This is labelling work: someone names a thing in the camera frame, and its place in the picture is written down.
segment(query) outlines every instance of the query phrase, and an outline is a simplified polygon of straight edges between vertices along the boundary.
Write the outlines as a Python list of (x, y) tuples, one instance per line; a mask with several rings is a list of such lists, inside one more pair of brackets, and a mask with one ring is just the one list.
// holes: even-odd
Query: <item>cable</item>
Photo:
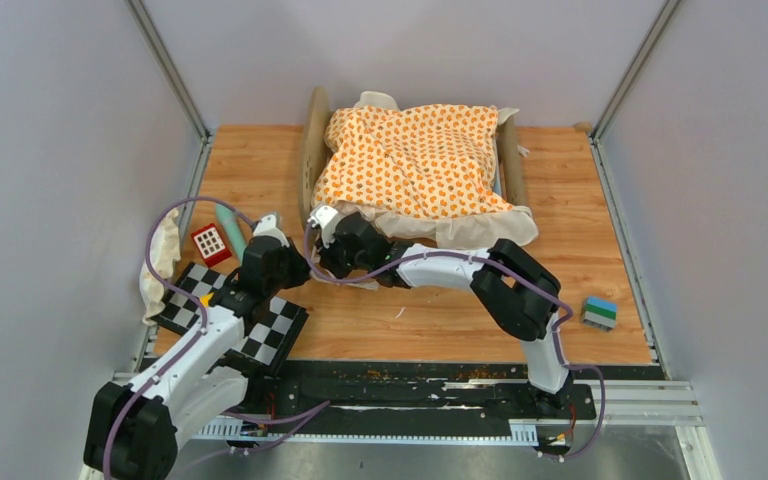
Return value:
[[(166, 208), (166, 210), (163, 211), (163, 213), (157, 217), (157, 220), (152, 225), (151, 229), (149, 229), (148, 238), (146, 239), (146, 245), (145, 245), (145, 262), (146, 267), (148, 267), (148, 271), (151, 273), (151, 275), (156, 278), (161, 285), (163, 285), (165, 288), (168, 288), (169, 290), (179, 293), (186, 297), (188, 300), (192, 301), (196, 304), (196, 306), (199, 309), (199, 313), (201, 314), (201, 328), (207, 327), (207, 308), (205, 308), (204, 305), (202, 305), (201, 301), (199, 299), (189, 293), (186, 292), (177, 286), (175, 286), (172, 282), (166, 280), (165, 278), (161, 277), (159, 273), (157, 273), (157, 270), (154, 269), (154, 266), (151, 264), (151, 239), (154, 237), (154, 232), (157, 230), (157, 227), (160, 226), (160, 222), (163, 221), (164, 218), (166, 218), (166, 215), (171, 212), (174, 208), (184, 205), (185, 203), (195, 202), (199, 200), (205, 200), (208, 202), (218, 203), (219, 205), (224, 206), (225, 208), (231, 210), (234, 212), (235, 215), (240, 217), (240, 219), (245, 222), (246, 225), (249, 226), (249, 228), (254, 229), (255, 222), (253, 222), (249, 217), (246, 216), (243, 212), (237, 210), (233, 205), (226, 203), (218, 198), (215, 197), (208, 197), (204, 195), (198, 195), (195, 197), (188, 197), (183, 200), (179, 200), (169, 207)], [(157, 370), (154, 377), (147, 381), (144, 385), (140, 386), (136, 392), (134, 392), (133, 395), (131, 395), (131, 398), (128, 399), (128, 401), (125, 403), (125, 405), (122, 407), (122, 409), (119, 411), (119, 414), (116, 415), (116, 418), (113, 420), (113, 425), (110, 427), (110, 432), (107, 434), (107, 439), (104, 442), (104, 455), (102, 456), (102, 473), (104, 475), (104, 480), (113, 480), (113, 476), (110, 472), (110, 463), (111, 463), (111, 455), (113, 452), (113, 442), (116, 439), (116, 434), (119, 433), (119, 428), (122, 426), (122, 422), (125, 421), (125, 418), (128, 416), (128, 412), (131, 410), (131, 408), (134, 406), (134, 404), (137, 402), (137, 400), (142, 397), (142, 395), (151, 387), (152, 382), (159, 381), (160, 377), (163, 376), (164, 373), (166, 373), (170, 368), (172, 368), (175, 363), (178, 362), (178, 360), (181, 359), (188, 351), (190, 351), (191, 348), (193, 348), (193, 345), (196, 344), (196, 342), (201, 338), (202, 333), (201, 331), (197, 331), (196, 334), (184, 345), (181, 350), (178, 351), (177, 354), (172, 356), (172, 358), (169, 359), (169, 361), (163, 365), (160, 369)]]
[(560, 328), (561, 325), (568, 321), (573, 316), (573, 310), (572, 307), (570, 307), (568, 304), (566, 304), (563, 300), (561, 300), (558, 297), (555, 297), (553, 295), (550, 295), (549, 293), (546, 293), (542, 289), (538, 288), (533, 283), (529, 282), (525, 278), (523, 278), (518, 273), (514, 272), (510, 268), (506, 267), (505, 265), (497, 262), (496, 260), (492, 260), (489, 258), (480, 258), (480, 257), (473, 257), (472, 255), (467, 255), (464, 253), (458, 253), (453, 251), (438, 251), (438, 252), (426, 252), (416, 255), (408, 255), (406, 257), (398, 258), (396, 260), (393, 260), (392, 262), (384, 265), (383, 267), (377, 268), (365, 275), (361, 275), (359, 277), (353, 277), (353, 278), (333, 278), (328, 275), (325, 275), (313, 262), (312, 256), (311, 256), (311, 247), (310, 247), (310, 235), (313, 232), (313, 223), (307, 222), (305, 225), (305, 231), (304, 231), (304, 239), (302, 243), (302, 247), (304, 248), (304, 258), (307, 261), (308, 266), (310, 267), (311, 273), (315, 275), (317, 278), (337, 283), (337, 284), (349, 284), (349, 283), (359, 283), (363, 282), (365, 280), (369, 280), (370, 278), (376, 277), (380, 275), (381, 273), (386, 272), (387, 270), (390, 270), (393, 267), (396, 267), (402, 263), (405, 262), (411, 262), (414, 260), (420, 260), (420, 259), (427, 259), (432, 257), (451, 257), (451, 258), (458, 258), (461, 260), (467, 260), (471, 262), (479, 262), (484, 265), (489, 265), (492, 268), (495, 268), (496, 270), (502, 272), (503, 274), (513, 278), (517, 283), (520, 285), (528, 288), (532, 292), (536, 293), (538, 296), (543, 298), (544, 300), (551, 302), (554, 305), (557, 305), (559, 308), (562, 308), (566, 311), (564, 315), (562, 315), (558, 320), (552, 324), (551, 331), (552, 331), (552, 343), (555, 347), (555, 356), (558, 358), (558, 362), (560, 362), (561, 365), (563, 365), (566, 369), (572, 370), (572, 371), (581, 371), (581, 370), (591, 370), (596, 372), (596, 375), (599, 377), (599, 389), (602, 393), (602, 400), (600, 402), (599, 406), (599, 418), (596, 421), (596, 430), (593, 432), (593, 436), (591, 436), (587, 443), (584, 444), (584, 446), (578, 450), (575, 453), (571, 453), (568, 455), (548, 455), (550, 458), (558, 459), (559, 461), (563, 461), (564, 459), (573, 459), (576, 457), (581, 456), (584, 454), (587, 450), (590, 449), (590, 447), (593, 445), (593, 442), (596, 440), (596, 438), (599, 437), (599, 434), (602, 430), (602, 423), (605, 418), (605, 378), (602, 376), (602, 371), (599, 370), (599, 367), (596, 365), (590, 365), (590, 364), (580, 364), (580, 365), (571, 365), (567, 363), (566, 358), (564, 357), (564, 352), (561, 348), (561, 336), (560, 336)]
[[(293, 435), (295, 435), (299, 430), (302, 429), (302, 427), (307, 425), (307, 423), (309, 421), (311, 421), (313, 419), (313, 417), (316, 416), (316, 414), (318, 414), (319, 412), (324, 410), (325, 407), (327, 407), (330, 403), (331, 402), (329, 400), (326, 400), (326, 401), (320, 403), (319, 405), (311, 408), (310, 410), (308, 410), (308, 411), (306, 411), (304, 413), (301, 413), (299, 415), (295, 415), (295, 416), (292, 416), (292, 417), (288, 417), (288, 418), (280, 418), (280, 419), (270, 420), (269, 423), (267, 423), (267, 422), (265, 422), (263, 420), (257, 419), (257, 422), (263, 423), (265, 425), (278, 425), (278, 424), (281, 424), (281, 423), (291, 423), (292, 421), (299, 420), (299, 419), (301, 419), (302, 421), (299, 422), (298, 425), (296, 425), (295, 427), (290, 429), (289, 432), (285, 433), (284, 435), (282, 435), (277, 440), (269, 442), (269, 443), (267, 443), (265, 445), (260, 445), (260, 446), (252, 447), (252, 448), (243, 448), (243, 449), (239, 449), (239, 448), (235, 448), (235, 447), (229, 447), (229, 448), (223, 448), (221, 450), (216, 450), (214, 452), (210, 452), (210, 453), (208, 453), (208, 454), (206, 454), (206, 455), (204, 455), (202, 457), (199, 457), (199, 458), (193, 460), (186, 467), (181, 468), (181, 471), (178, 472), (178, 476), (176, 476), (175, 478), (178, 478), (185, 471), (195, 467), (196, 465), (198, 465), (200, 463), (206, 462), (206, 461), (208, 461), (210, 459), (213, 459), (213, 458), (216, 458), (216, 457), (221, 457), (222, 455), (233, 455), (234, 452), (236, 452), (237, 450), (242, 450), (243, 451), (243, 455), (245, 455), (245, 456), (248, 456), (250, 453), (265, 452), (267, 450), (271, 450), (271, 449), (277, 447), (278, 445), (281, 445), (282, 443), (286, 442), (288, 438), (290, 438)], [(239, 418), (239, 417), (245, 417), (245, 415), (239, 415), (239, 416), (237, 416), (235, 418)]]

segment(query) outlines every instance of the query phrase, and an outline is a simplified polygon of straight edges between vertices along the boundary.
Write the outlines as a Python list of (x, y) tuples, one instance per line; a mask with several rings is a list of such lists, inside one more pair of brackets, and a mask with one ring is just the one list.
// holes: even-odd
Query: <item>toy block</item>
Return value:
[(617, 306), (597, 297), (587, 297), (581, 307), (581, 323), (610, 332), (617, 326)]
[(204, 260), (208, 268), (213, 267), (222, 260), (231, 258), (231, 251), (225, 246), (222, 237), (219, 236), (219, 230), (216, 225), (209, 224), (206, 227), (196, 230), (191, 234), (196, 249)]

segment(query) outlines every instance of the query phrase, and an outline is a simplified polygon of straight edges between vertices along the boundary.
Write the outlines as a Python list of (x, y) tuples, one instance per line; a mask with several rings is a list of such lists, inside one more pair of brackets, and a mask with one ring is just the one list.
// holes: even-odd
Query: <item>orange patterned cloth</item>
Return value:
[(357, 204), (416, 219), (514, 207), (493, 193), (495, 107), (428, 105), (337, 110), (325, 132), (334, 155), (315, 204)]

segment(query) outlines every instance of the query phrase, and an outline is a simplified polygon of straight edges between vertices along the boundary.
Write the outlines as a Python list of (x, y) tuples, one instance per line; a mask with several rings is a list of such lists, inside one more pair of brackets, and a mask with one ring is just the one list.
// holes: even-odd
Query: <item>white toy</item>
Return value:
[[(151, 265), (157, 273), (165, 279), (169, 279), (175, 273), (175, 262), (181, 259), (181, 237), (178, 234), (178, 209), (169, 212), (161, 220), (160, 226), (151, 237)], [(148, 266), (143, 262), (140, 269), (140, 295), (146, 306), (143, 323), (154, 326), (155, 322), (149, 318), (163, 311), (163, 294), (166, 289), (148, 271)]]

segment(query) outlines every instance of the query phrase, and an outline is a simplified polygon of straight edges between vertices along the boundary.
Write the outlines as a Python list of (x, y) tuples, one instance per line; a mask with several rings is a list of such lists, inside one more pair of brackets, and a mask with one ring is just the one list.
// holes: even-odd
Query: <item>gray floor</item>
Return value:
[[(580, 425), (583, 441), (592, 427)], [(177, 466), (223, 448), (221, 442), (193, 441)], [(176, 479), (391, 480), (391, 479), (688, 479), (675, 429), (612, 427), (584, 457), (555, 464), (530, 448), (338, 445), (287, 443), (249, 458), (218, 457)]]

